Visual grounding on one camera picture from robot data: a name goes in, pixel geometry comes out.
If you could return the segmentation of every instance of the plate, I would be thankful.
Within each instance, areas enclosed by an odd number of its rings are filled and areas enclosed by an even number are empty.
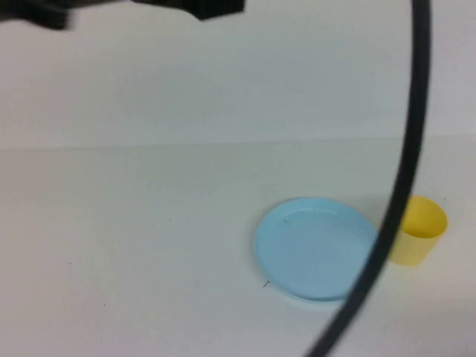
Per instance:
[[[355,208],[332,199],[293,199],[261,221],[254,254],[279,289],[307,300],[340,300],[375,240],[375,228]]]

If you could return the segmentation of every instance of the table surface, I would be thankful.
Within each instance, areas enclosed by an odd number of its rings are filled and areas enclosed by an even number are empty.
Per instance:
[[[0,152],[2,356],[301,356],[337,303],[287,297],[254,263],[294,197],[378,225],[400,140]],[[476,137],[425,142],[414,192],[449,229],[389,263],[334,356],[476,355]]]

